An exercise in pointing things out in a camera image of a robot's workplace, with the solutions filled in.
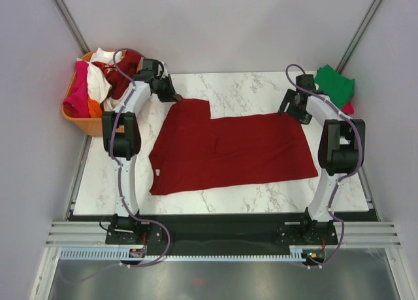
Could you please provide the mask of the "dark red t-shirt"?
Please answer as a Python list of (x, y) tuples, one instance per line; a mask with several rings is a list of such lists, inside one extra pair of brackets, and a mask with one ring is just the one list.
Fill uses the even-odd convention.
[(152, 195), (318, 176), (302, 126), (288, 114), (211, 117), (209, 101), (171, 106), (149, 155)]

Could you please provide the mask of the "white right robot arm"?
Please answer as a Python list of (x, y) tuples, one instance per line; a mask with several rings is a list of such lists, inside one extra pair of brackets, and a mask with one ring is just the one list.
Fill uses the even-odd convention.
[(317, 153), (319, 184), (306, 209), (309, 221), (299, 227), (300, 238), (311, 244), (323, 235), (319, 223), (334, 219), (332, 204), (339, 185), (363, 165), (366, 125), (364, 120), (344, 114), (329, 96), (317, 90), (313, 75), (298, 75), (291, 84), (295, 89), (287, 90), (278, 113), (286, 113), (304, 125), (315, 119), (322, 127)]

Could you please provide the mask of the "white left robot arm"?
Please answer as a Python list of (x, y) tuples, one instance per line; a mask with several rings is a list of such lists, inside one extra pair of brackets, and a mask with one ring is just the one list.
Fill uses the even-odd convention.
[(129, 81), (128, 94), (116, 108), (105, 112), (101, 121), (104, 150), (116, 174), (115, 214), (136, 220), (140, 209), (135, 189), (135, 163), (142, 146), (137, 114), (152, 95), (162, 103), (177, 103), (181, 97), (164, 64), (156, 59), (144, 59), (141, 69)]

